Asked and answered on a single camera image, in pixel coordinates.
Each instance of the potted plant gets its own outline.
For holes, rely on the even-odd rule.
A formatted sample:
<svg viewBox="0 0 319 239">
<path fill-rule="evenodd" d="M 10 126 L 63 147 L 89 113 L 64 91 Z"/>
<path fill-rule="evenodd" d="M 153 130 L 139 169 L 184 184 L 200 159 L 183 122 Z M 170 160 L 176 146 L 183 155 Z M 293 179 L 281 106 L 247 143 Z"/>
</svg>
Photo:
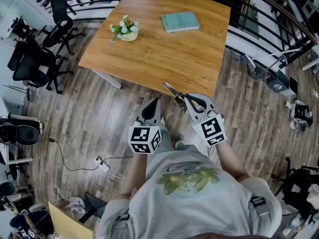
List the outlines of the potted plant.
<svg viewBox="0 0 319 239">
<path fill-rule="evenodd" d="M 134 41 L 139 34 L 139 23 L 137 21 L 132 22 L 127 15 L 120 21 L 120 25 L 110 25 L 110 30 L 113 33 L 114 38 L 111 42 L 116 39 L 122 39 L 123 41 Z"/>
</svg>

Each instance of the power strip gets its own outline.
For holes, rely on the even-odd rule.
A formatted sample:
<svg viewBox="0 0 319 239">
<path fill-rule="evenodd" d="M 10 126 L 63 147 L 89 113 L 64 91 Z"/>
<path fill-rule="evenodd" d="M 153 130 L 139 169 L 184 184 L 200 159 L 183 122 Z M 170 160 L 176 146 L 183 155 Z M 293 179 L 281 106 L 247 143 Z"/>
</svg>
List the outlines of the power strip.
<svg viewBox="0 0 319 239">
<path fill-rule="evenodd" d="M 106 173 L 110 170 L 110 167 L 108 166 L 108 164 L 103 162 L 103 158 L 101 158 L 101 157 L 96 157 L 94 159 L 94 163 L 96 165 L 100 164 L 99 167 Z"/>
</svg>

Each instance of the gray t-shirt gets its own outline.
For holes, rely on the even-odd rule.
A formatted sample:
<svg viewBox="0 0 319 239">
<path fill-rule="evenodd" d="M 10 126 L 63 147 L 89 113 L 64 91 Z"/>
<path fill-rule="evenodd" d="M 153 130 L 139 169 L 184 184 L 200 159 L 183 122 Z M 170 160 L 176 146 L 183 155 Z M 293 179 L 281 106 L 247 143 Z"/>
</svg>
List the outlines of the gray t-shirt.
<svg viewBox="0 0 319 239">
<path fill-rule="evenodd" d="M 271 237 L 282 210 L 260 178 L 238 183 L 206 156 L 163 152 L 147 167 L 146 183 L 131 200 L 113 200 L 105 208 L 96 239 L 186 239 L 203 233 Z M 251 203 L 262 197 L 269 213 Z"/>
</svg>

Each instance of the black cable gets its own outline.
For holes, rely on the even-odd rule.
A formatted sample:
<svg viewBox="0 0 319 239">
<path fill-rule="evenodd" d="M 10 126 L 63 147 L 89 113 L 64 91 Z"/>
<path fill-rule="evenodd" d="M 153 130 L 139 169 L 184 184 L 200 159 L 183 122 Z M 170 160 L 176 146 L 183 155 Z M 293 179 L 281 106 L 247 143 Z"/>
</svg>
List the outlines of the black cable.
<svg viewBox="0 0 319 239">
<path fill-rule="evenodd" d="M 60 196 L 60 194 L 58 193 L 58 191 L 56 190 L 56 188 L 53 189 L 53 192 L 54 192 L 56 195 L 58 195 L 58 197 L 61 199 L 61 201 L 64 201 L 64 198 L 62 198 L 62 197 Z"/>
<path fill-rule="evenodd" d="M 107 158 L 103 159 L 103 160 L 102 160 L 95 168 L 93 168 L 93 169 L 87 169 L 87 168 L 70 169 L 70 168 L 68 168 L 68 167 L 65 165 L 64 158 L 63 158 L 63 155 L 62 155 L 62 150 L 61 150 L 61 147 L 60 147 L 60 145 L 58 144 L 58 142 L 57 142 L 56 140 L 54 140 L 53 138 L 48 138 L 48 139 L 45 139 L 45 140 L 49 140 L 49 142 L 55 142 L 55 143 L 58 145 L 59 150 L 60 150 L 60 153 L 61 153 L 62 163 L 63 163 L 63 165 L 65 166 L 65 168 L 68 169 L 69 171 L 79 171 L 79 170 L 94 171 L 94 170 L 98 169 L 99 166 L 100 166 L 101 164 L 103 164 L 103 162 L 104 162 L 105 160 L 107 160 L 107 159 L 122 159 L 122 158 L 132 158 L 132 157 L 133 157 L 133 156 L 128 156 L 128 157 L 107 157 Z"/>
</svg>

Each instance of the floral print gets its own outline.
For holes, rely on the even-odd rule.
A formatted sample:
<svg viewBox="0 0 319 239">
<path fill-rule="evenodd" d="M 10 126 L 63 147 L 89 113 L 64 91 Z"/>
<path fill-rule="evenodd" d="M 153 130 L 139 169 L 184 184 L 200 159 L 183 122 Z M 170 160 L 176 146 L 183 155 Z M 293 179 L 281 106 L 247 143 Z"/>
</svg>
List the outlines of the floral print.
<svg viewBox="0 0 319 239">
<path fill-rule="evenodd" d="M 193 188 L 195 193 L 201 191 L 208 182 L 215 184 L 219 181 L 214 169 L 209 167 L 185 169 L 183 172 L 163 174 L 156 181 L 156 184 L 164 185 L 164 193 L 171 194 L 176 189 L 190 191 Z"/>
</svg>

